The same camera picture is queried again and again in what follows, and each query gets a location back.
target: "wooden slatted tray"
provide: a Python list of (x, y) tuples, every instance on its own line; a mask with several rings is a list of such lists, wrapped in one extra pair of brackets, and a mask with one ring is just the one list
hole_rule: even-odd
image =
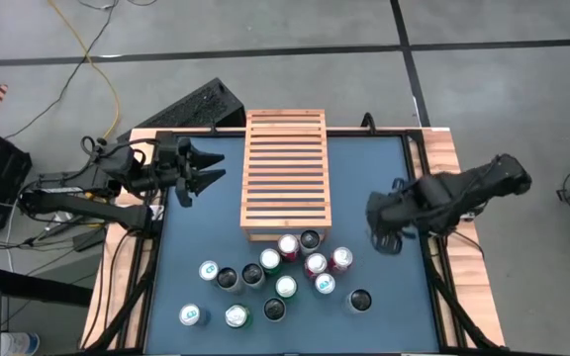
[(240, 226), (250, 241), (332, 227), (324, 110), (247, 112)]

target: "dark blue table surface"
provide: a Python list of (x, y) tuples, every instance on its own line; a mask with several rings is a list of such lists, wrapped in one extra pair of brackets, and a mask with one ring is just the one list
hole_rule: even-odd
[[(299, 284), (287, 315), (278, 323), (262, 314), (274, 296), (275, 279), (261, 291), (233, 296), (203, 282), (200, 264), (208, 259), (237, 271), (256, 262), (260, 251), (275, 243), (248, 242), (239, 228), (243, 138), (193, 138), (197, 148), (226, 159), (225, 177), (209, 187), (193, 207), (183, 209), (169, 192), (155, 287), (148, 321), (147, 354), (282, 354), (379, 353), (436, 351), (436, 336), (419, 242), (408, 240), (397, 256), (377, 253), (368, 238), (364, 211), (371, 191), (388, 192), (396, 177), (407, 178), (401, 141), (397, 137), (330, 137), (332, 232), (321, 247), (325, 256), (338, 246), (354, 254), (354, 265), (336, 276), (336, 288), (319, 299), (303, 275), (302, 262), (281, 274)], [(348, 314), (345, 296), (367, 289), (370, 312)], [(194, 303), (212, 315), (205, 327), (179, 322), (180, 308)], [(253, 322), (246, 329), (227, 327), (225, 310), (232, 304), (250, 307)]]

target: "yellow cable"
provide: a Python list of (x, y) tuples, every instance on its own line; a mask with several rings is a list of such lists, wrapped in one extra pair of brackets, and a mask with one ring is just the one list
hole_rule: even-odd
[(47, 0), (49, 2), (49, 4), (52, 6), (52, 8), (54, 8), (54, 11), (56, 11), (56, 14), (58, 14), (58, 16), (60, 17), (60, 19), (69, 27), (69, 29), (71, 30), (72, 34), (76, 37), (76, 40), (78, 41), (78, 44), (83, 48), (83, 50), (85, 51), (85, 58), (87, 58), (87, 61), (89, 61), (89, 64), (100, 74), (102, 75), (102, 77), (105, 79), (105, 81), (107, 82), (107, 85), (109, 85), (109, 88), (111, 89), (112, 93), (114, 94), (114, 100), (116, 102), (116, 117), (114, 118), (114, 122), (111, 124), (111, 126), (105, 131), (105, 133), (103, 134), (103, 138), (107, 138), (107, 136), (109, 136), (109, 134), (111, 134), (111, 132), (114, 130), (114, 128), (116, 127), (116, 125), (118, 124), (118, 121), (120, 120), (120, 99), (118, 99), (118, 93), (116, 92), (116, 88), (114, 88), (114, 86), (111, 84), (111, 81), (109, 80), (109, 78), (107, 77), (107, 75), (105, 75), (105, 73), (100, 70), (100, 68), (98, 68), (96, 66), (96, 64), (94, 64), (94, 62), (91, 60), (91, 57), (89, 56), (89, 49), (87, 48), (87, 46), (85, 46), (85, 44), (83, 43), (83, 40), (80, 38), (80, 35), (78, 35), (78, 33), (76, 32), (76, 30), (74, 30), (74, 28), (71, 26), (71, 24), (69, 24), (69, 21), (67, 21), (67, 19), (65, 19), (65, 16), (63, 16), (63, 14), (60, 12), (60, 10), (58, 9), (58, 7), (56, 6), (56, 4), (54, 4), (53, 0)]

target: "can lid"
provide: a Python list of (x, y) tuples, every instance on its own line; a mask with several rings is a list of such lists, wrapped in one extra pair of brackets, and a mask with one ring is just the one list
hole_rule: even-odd
[(205, 281), (212, 281), (217, 278), (219, 266), (215, 261), (205, 261), (199, 266), (199, 277)]
[(301, 244), (307, 248), (314, 248), (321, 243), (321, 237), (313, 230), (301, 233)]
[(263, 252), (261, 252), (259, 262), (264, 268), (272, 269), (278, 266), (278, 264), (281, 262), (281, 256), (275, 250), (266, 248), (263, 250)]
[(285, 315), (285, 303), (278, 298), (272, 298), (263, 306), (265, 316), (270, 320), (278, 320)]
[(305, 264), (314, 273), (325, 272), (327, 269), (327, 258), (320, 253), (312, 253), (307, 257)]
[(338, 247), (333, 252), (333, 261), (339, 266), (348, 266), (353, 262), (353, 254), (346, 247)]
[(371, 295), (362, 289), (353, 291), (349, 296), (349, 301), (354, 308), (361, 312), (368, 311), (368, 309), (371, 308), (371, 304), (373, 302)]
[(276, 281), (276, 293), (281, 297), (292, 297), (297, 288), (296, 280), (290, 276), (283, 276)]
[(187, 304), (179, 311), (179, 321), (186, 326), (191, 326), (199, 320), (199, 308), (194, 304)]
[(263, 278), (263, 270), (256, 263), (249, 263), (243, 267), (241, 271), (243, 280), (253, 285), (260, 282)]
[(217, 274), (217, 283), (219, 283), (222, 288), (233, 287), (237, 282), (237, 279), (237, 272), (235, 272), (235, 270), (230, 267), (222, 268), (221, 271), (219, 271)]
[(231, 327), (241, 327), (247, 320), (247, 310), (240, 305), (233, 305), (226, 311), (226, 324)]
[(284, 234), (278, 239), (278, 248), (285, 252), (291, 253), (297, 250), (298, 240), (292, 234)]
[(329, 294), (335, 288), (335, 279), (329, 273), (321, 273), (316, 278), (316, 289), (322, 294)]

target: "concrete floor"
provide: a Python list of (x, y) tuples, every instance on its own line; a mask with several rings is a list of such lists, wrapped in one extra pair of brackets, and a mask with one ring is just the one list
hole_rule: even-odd
[[(570, 1), (400, 3), (411, 44), (570, 39)], [(57, 4), (89, 44), (106, 14), (75, 1)], [(159, 0), (149, 7), (122, 1), (93, 52), (398, 41), (386, 0)], [(80, 49), (46, 1), (0, 0), (0, 59), (73, 55), (80, 55)], [(462, 167), (508, 152), (534, 180), (526, 195), (494, 200), (477, 221), (507, 344), (523, 351), (570, 354), (570, 211), (554, 193), (570, 171), (570, 47), (414, 52), (414, 58), (429, 119), (433, 126), (452, 128)], [(123, 120), (116, 134), (216, 76), (247, 109), (322, 108), (333, 126), (357, 125), (366, 111), (378, 125), (418, 124), (399, 52), (101, 67), (121, 97)], [(15, 131), (51, 102), (72, 68), (0, 67), (0, 83), (10, 86), (0, 109), (0, 134)], [(102, 134), (113, 110), (106, 84), (84, 66), (64, 101), (13, 141), (31, 153), (37, 172), (75, 169), (85, 160), (78, 141), (85, 134)], [(16, 219), (13, 240), (41, 227)], [(15, 264), (19, 272), (29, 271), (59, 253), (15, 252)], [(62, 280), (65, 275), (85, 275), (77, 272), (78, 264), (97, 256), (98, 250), (73, 256), (51, 273), (62, 274)], [(7, 268), (5, 253), (0, 253), (0, 268)], [(59, 322), (70, 313), (80, 315), (80, 322)], [(59, 324), (62, 332), (48, 334), (48, 350), (63, 352), (71, 350), (71, 339), (80, 335), (85, 313), (54, 307), (41, 320), (22, 313), (13, 326), (46, 333)]]

